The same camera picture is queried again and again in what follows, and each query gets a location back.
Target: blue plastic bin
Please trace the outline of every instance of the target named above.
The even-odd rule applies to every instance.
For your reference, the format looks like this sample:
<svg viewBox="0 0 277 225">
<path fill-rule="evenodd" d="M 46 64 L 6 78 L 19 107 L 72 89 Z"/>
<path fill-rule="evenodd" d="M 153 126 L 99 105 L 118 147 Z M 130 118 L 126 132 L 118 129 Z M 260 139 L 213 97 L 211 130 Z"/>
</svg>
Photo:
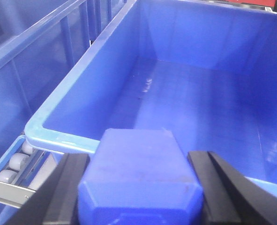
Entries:
<svg viewBox="0 0 277 225">
<path fill-rule="evenodd" d="M 171 130 L 277 183 L 277 13 L 127 2 L 28 122 L 42 149 L 93 153 L 107 128 Z"/>
<path fill-rule="evenodd" d="M 24 4 L 24 1 L 1 0 L 0 4 L 5 2 L 16 4 L 21 10 L 20 17 L 28 22 L 27 26 L 35 20 L 27 19 L 26 13 L 33 18 L 42 14 L 28 11 L 33 1 Z M 47 5 L 37 11 L 52 12 L 0 45 L 0 156 L 90 45 L 86 0 L 69 0 L 59 7 L 56 7 L 58 0 L 35 2 L 33 8 Z M 14 15 L 8 16 L 13 17 L 12 20 L 18 19 Z"/>
</svg>

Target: blue container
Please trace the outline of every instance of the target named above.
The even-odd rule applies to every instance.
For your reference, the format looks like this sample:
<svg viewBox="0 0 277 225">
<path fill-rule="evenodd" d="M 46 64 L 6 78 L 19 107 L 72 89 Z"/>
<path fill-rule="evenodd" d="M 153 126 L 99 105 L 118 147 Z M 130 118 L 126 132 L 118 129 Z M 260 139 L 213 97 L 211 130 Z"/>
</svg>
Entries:
<svg viewBox="0 0 277 225">
<path fill-rule="evenodd" d="M 107 128 L 171 130 L 277 183 L 277 13 L 127 2 L 28 122 L 42 149 L 94 153 Z"/>
<path fill-rule="evenodd" d="M 47 2 L 0 0 L 2 29 L 21 27 L 0 45 L 0 156 L 90 45 L 86 1 Z"/>
<path fill-rule="evenodd" d="M 67 0 L 0 0 L 0 47 Z"/>
<path fill-rule="evenodd" d="M 78 202 L 81 225 L 196 225 L 202 188 L 170 131 L 109 129 Z"/>
</svg>

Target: bin floor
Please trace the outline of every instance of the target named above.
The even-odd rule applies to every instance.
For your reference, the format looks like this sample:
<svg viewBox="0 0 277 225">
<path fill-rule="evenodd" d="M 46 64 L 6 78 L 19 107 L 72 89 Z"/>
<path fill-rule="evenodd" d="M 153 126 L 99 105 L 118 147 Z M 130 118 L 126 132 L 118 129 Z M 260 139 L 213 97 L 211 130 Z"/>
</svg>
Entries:
<svg viewBox="0 0 277 225">
<path fill-rule="evenodd" d="M 246 176 L 265 179 L 245 76 L 139 58 L 108 128 L 171 130 L 181 149 L 211 150 Z"/>
</svg>

